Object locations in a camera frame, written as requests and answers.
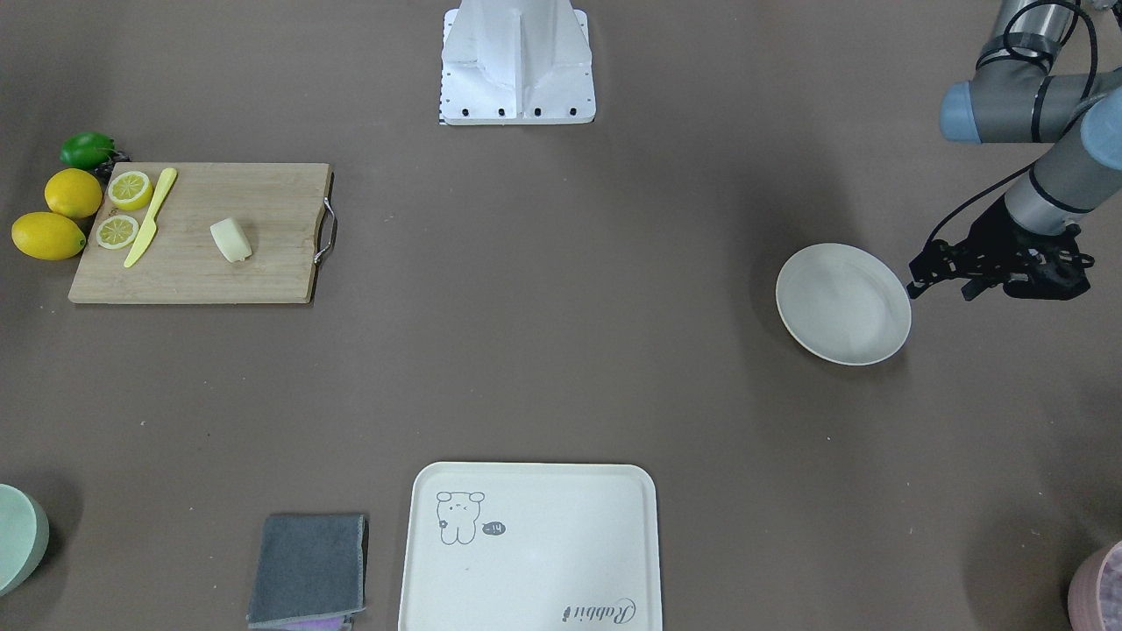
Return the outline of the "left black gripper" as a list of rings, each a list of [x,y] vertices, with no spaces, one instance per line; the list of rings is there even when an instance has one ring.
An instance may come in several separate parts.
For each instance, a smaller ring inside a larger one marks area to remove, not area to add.
[[[966,301],[982,292],[1003,289],[1010,298],[1066,301],[1089,291],[1086,269],[1094,257],[1076,243],[1077,225],[1058,235],[1039,235],[1017,225],[1005,201],[997,200],[971,225],[969,235],[956,245],[931,239],[909,264],[905,292],[911,300],[945,280],[965,278]]]

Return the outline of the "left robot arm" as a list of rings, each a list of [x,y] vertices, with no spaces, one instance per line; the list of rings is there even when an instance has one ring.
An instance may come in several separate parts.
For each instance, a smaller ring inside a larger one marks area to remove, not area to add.
[[[1121,183],[1119,71],[1097,65],[1097,31],[1079,1],[999,4],[973,79],[942,97],[942,137],[1048,152],[993,185],[997,200],[964,240],[928,236],[909,265],[909,298],[946,280],[964,280],[966,300],[993,287],[1050,301],[1089,291],[1095,262],[1078,247],[1079,225]]]

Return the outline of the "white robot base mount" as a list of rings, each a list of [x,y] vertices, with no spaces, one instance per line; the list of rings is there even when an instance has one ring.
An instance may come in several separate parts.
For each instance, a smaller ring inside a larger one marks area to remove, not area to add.
[[[462,1],[442,25],[440,124],[596,118],[589,20],[569,1]]]

